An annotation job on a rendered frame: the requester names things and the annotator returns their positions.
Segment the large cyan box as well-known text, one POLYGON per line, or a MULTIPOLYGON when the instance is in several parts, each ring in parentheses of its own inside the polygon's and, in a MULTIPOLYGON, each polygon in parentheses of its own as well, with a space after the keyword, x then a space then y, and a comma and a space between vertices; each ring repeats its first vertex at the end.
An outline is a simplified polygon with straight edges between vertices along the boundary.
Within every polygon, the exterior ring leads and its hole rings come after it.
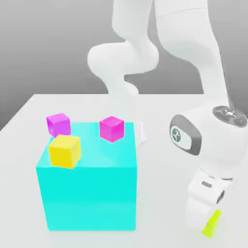
POLYGON ((72 123, 81 159, 73 169, 54 167, 44 149, 36 173, 51 231, 133 231, 136 228, 137 156, 133 123, 110 143, 97 122, 72 123))

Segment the small purple cube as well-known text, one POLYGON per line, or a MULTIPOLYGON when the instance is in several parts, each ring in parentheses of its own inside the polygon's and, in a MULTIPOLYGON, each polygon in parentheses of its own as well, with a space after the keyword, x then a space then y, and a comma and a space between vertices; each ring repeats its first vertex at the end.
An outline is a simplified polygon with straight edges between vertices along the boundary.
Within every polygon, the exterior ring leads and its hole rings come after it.
POLYGON ((47 116, 46 121, 48 131, 53 138, 58 135, 71 135, 71 122, 64 113, 47 116))

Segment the small lime yellow cube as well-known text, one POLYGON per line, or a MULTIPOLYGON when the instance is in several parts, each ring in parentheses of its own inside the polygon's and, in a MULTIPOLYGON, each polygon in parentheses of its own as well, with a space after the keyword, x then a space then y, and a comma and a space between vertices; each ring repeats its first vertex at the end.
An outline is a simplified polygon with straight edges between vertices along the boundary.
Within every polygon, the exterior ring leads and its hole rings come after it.
POLYGON ((219 225, 219 221, 221 218, 221 211, 216 209, 215 212, 213 213, 213 215, 211 216, 211 218, 209 219, 209 221, 207 222, 205 228, 201 231, 201 233, 203 235, 205 235, 206 237, 211 238, 215 232, 215 230, 217 229, 218 225, 219 225))

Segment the small magenta cube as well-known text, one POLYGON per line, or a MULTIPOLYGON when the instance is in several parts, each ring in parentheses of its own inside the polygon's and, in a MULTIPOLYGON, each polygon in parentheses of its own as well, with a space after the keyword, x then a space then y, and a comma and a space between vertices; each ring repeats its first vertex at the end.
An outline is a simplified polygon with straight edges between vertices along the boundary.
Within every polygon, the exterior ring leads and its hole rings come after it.
POLYGON ((109 116, 99 122, 99 135, 101 138, 114 143, 124 137, 125 123, 114 116, 109 116))

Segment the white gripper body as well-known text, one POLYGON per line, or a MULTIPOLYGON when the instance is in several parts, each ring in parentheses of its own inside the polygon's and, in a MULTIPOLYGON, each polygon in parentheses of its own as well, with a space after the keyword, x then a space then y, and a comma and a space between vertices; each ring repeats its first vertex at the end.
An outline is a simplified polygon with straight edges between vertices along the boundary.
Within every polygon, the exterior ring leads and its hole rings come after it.
POLYGON ((189 196, 186 203, 186 225, 194 231, 201 232, 215 210, 215 206, 189 196))

